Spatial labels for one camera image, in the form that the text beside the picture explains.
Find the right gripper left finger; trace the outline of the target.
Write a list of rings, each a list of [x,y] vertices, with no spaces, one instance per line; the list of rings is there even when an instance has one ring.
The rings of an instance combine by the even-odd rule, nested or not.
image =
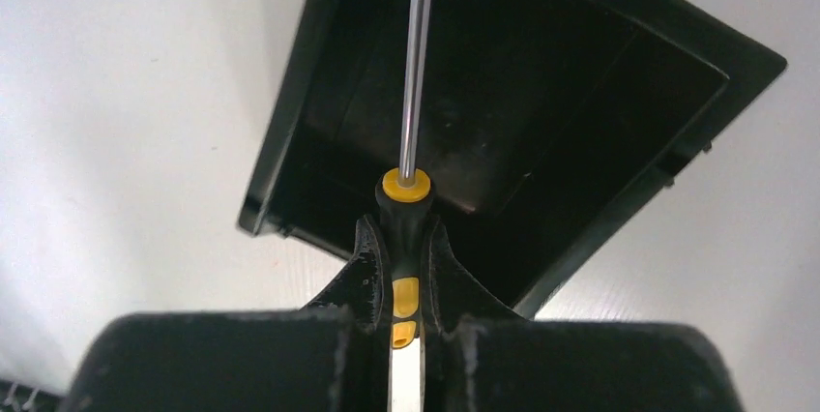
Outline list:
[[[351,259],[305,309],[348,308],[362,329],[388,330],[393,324],[390,270],[379,224],[372,215],[364,215],[356,222]]]

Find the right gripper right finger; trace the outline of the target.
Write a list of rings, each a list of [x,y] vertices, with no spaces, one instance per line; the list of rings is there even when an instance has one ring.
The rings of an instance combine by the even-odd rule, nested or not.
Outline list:
[[[444,336],[464,317],[520,320],[522,317],[491,294],[454,256],[443,221],[425,225],[420,267],[422,333]]]

